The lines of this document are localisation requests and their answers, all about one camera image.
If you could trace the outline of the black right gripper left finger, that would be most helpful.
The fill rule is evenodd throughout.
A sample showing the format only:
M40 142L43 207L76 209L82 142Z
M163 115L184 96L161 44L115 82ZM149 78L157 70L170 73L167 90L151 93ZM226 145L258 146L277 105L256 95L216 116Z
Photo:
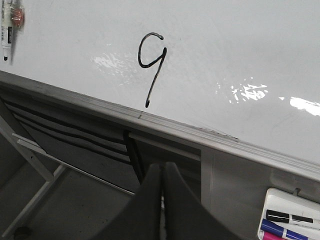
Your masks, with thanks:
M159 240L162 200L162 170L149 166L136 194L124 209L93 240Z

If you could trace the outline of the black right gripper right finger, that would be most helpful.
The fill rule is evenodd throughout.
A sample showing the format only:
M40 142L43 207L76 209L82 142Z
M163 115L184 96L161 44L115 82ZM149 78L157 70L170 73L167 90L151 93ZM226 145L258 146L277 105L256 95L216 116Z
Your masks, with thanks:
M163 170L165 229L168 240L236 240L201 204L173 162Z

